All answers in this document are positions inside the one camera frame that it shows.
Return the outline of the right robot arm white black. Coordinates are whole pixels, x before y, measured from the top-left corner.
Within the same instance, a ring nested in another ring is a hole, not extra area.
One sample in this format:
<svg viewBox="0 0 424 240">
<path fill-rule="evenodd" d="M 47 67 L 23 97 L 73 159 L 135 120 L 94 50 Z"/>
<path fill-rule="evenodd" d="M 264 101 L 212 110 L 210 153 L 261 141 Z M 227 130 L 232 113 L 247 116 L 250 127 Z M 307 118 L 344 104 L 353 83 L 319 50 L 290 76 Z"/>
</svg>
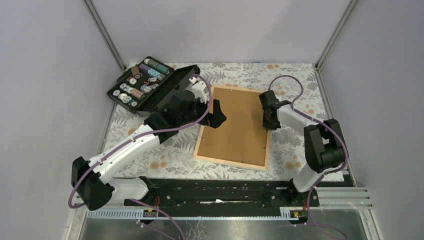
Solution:
<svg viewBox="0 0 424 240">
<path fill-rule="evenodd" d="M 348 151 L 340 124 L 335 119 L 320 120 L 296 109 L 288 100 L 279 101 L 272 90 L 259 95 L 262 105 L 262 126 L 274 131 L 289 126 L 304 137 L 306 164 L 296 177 L 290 180 L 287 201 L 293 206 L 301 205 L 306 192 L 316 185 L 325 174 L 334 173 L 348 159 Z"/>
</svg>

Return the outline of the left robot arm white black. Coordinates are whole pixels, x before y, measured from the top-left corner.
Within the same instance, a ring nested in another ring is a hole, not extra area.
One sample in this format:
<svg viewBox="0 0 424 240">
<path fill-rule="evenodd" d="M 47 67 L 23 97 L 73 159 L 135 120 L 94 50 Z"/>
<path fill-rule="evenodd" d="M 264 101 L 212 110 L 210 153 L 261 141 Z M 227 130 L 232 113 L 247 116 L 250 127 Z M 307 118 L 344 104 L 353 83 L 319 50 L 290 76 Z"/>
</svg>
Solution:
<svg viewBox="0 0 424 240">
<path fill-rule="evenodd" d="M 226 121 L 218 99 L 204 100 L 183 90 L 170 98 L 163 109 L 153 112 L 130 136 L 111 149 L 85 160 L 72 163 L 73 187 L 68 206 L 72 209 L 86 206 L 98 210 L 108 203 L 122 204 L 138 200 L 148 206 L 155 200 L 155 192 L 139 177 L 115 178 L 117 172 L 138 155 L 164 143 L 180 130 L 196 124 L 218 128 Z"/>
</svg>

